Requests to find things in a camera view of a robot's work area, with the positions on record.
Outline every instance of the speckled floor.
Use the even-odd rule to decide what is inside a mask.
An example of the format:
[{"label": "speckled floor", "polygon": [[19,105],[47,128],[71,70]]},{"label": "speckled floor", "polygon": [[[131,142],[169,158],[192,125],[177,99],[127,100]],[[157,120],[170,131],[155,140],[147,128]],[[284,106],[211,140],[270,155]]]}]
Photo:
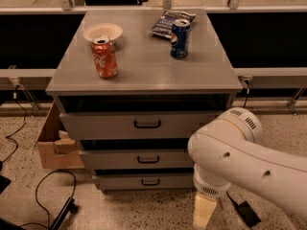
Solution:
[{"label": "speckled floor", "polygon": [[[23,112],[17,105],[0,107],[0,159],[13,150],[13,144],[5,139],[23,123]],[[4,164],[1,172],[11,185],[0,195],[0,218],[17,225],[37,222],[47,225],[47,214],[35,202],[35,189],[39,181],[53,170],[41,168],[35,141],[48,105],[39,115],[27,117],[27,125],[13,136],[20,144],[19,150]],[[258,115],[264,128],[263,145],[276,150],[307,156],[307,116]],[[132,229],[193,229],[194,189],[122,191],[103,194],[91,183],[91,173],[72,170],[77,178],[74,194],[79,212],[68,214],[60,229],[86,230],[132,230]],[[66,199],[73,191],[73,177],[66,173],[54,173],[41,184],[38,199],[51,214],[57,216]],[[267,200],[245,189],[232,186],[232,197],[241,203],[248,201],[262,222],[252,229],[307,229],[307,222],[290,214]],[[25,229],[43,229],[28,225]],[[208,230],[248,229],[236,214],[227,196],[218,201],[218,206],[209,221]]]}]

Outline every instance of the red soda can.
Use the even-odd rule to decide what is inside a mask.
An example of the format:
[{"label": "red soda can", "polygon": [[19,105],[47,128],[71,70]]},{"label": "red soda can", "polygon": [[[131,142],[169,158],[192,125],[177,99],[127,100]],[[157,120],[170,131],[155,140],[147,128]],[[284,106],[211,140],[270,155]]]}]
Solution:
[{"label": "red soda can", "polygon": [[107,35],[98,35],[93,38],[92,56],[101,78],[109,79],[117,74],[115,47]]}]

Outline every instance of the black handle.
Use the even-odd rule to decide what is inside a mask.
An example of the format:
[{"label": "black handle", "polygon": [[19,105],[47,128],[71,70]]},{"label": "black handle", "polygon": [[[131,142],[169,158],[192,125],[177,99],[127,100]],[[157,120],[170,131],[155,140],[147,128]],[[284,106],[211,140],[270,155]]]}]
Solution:
[{"label": "black handle", "polygon": [[135,126],[136,128],[158,128],[158,127],[161,126],[161,121],[158,120],[157,123],[154,123],[154,124],[148,124],[148,123],[146,123],[146,124],[142,125],[141,123],[138,123],[138,122],[135,120],[135,121],[134,121],[134,126]]},{"label": "black handle", "polygon": [[142,185],[145,186],[145,187],[148,187],[148,186],[157,186],[160,184],[160,179],[157,179],[156,182],[154,183],[147,183],[147,182],[144,182],[144,180],[142,179]]},{"label": "black handle", "polygon": [[140,164],[155,164],[159,162],[160,156],[157,156],[155,160],[149,160],[149,159],[142,159],[140,156],[137,156],[137,162]]}]

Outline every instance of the cardboard box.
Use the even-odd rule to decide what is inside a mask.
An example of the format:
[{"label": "cardboard box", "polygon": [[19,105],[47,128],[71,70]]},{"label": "cardboard box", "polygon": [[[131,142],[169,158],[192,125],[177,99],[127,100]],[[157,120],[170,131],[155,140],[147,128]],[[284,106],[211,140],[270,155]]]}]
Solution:
[{"label": "cardboard box", "polygon": [[55,103],[49,110],[46,122],[37,139],[37,146],[44,169],[79,169],[84,168],[79,157],[77,144],[72,140],[60,140],[59,130],[62,123]]}]

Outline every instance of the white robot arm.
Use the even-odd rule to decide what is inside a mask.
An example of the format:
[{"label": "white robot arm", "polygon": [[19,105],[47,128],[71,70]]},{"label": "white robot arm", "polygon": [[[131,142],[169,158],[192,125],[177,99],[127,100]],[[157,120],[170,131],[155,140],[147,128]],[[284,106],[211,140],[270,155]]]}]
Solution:
[{"label": "white robot arm", "polygon": [[196,131],[188,144],[196,188],[214,198],[233,183],[307,219],[307,157],[257,145],[261,138],[259,120],[239,107]]}]

